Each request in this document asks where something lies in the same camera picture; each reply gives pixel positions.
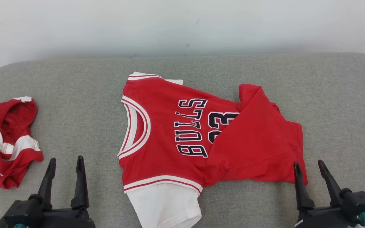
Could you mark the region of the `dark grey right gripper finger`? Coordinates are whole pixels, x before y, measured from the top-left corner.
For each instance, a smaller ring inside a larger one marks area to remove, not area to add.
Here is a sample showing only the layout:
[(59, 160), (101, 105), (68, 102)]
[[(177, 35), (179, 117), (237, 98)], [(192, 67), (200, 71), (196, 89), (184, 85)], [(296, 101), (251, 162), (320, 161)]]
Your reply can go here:
[(315, 207), (314, 201), (310, 199), (306, 185), (303, 181), (303, 172), (298, 162), (294, 163), (294, 176), (295, 176), (295, 190), (297, 209), (299, 212), (313, 209)]
[(338, 183), (336, 182), (333, 175), (330, 173), (323, 160), (318, 160), (318, 166), (321, 176), (325, 180), (326, 187), (330, 196), (330, 206), (346, 208), (348, 206), (348, 203), (344, 203), (346, 202), (347, 194), (351, 193), (351, 190), (349, 188), (341, 189), (339, 187)]

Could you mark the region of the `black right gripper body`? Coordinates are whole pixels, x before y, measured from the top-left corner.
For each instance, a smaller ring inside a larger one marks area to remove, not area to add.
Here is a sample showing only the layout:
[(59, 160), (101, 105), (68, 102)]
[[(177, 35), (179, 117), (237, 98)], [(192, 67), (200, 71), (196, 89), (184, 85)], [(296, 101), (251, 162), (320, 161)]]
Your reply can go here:
[(295, 228), (356, 228), (360, 224), (361, 207), (320, 207), (300, 206)]

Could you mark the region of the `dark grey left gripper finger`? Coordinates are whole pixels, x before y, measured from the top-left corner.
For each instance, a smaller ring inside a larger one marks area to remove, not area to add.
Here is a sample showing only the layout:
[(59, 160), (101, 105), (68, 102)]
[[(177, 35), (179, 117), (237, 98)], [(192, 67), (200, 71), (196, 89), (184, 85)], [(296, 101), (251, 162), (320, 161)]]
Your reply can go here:
[(51, 211), (53, 206), (51, 204), (52, 195), (52, 180), (55, 177), (56, 158), (49, 161), (42, 183), (37, 194), (29, 196), (29, 200), (36, 200), (42, 211)]
[(72, 209), (89, 208), (89, 194), (87, 191), (86, 170), (83, 156), (77, 157), (76, 165), (77, 180), (75, 185), (74, 198), (71, 200), (70, 207)]

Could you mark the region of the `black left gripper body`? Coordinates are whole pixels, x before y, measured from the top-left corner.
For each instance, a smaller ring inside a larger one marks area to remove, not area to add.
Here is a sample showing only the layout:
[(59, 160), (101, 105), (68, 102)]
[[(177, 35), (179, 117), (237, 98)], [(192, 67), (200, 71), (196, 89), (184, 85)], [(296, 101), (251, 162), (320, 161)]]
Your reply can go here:
[(36, 224), (27, 228), (96, 228), (87, 208), (42, 210)]

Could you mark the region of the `red Bulls jersey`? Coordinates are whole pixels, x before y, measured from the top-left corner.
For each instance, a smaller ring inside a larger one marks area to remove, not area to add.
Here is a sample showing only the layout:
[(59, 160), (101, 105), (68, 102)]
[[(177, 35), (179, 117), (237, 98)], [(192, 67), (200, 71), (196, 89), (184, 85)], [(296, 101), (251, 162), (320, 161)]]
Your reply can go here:
[(303, 130), (262, 87), (239, 85), (239, 102), (134, 72), (123, 88), (128, 127), (118, 153), (124, 193), (142, 228), (191, 228), (204, 187), (219, 181), (308, 183)]

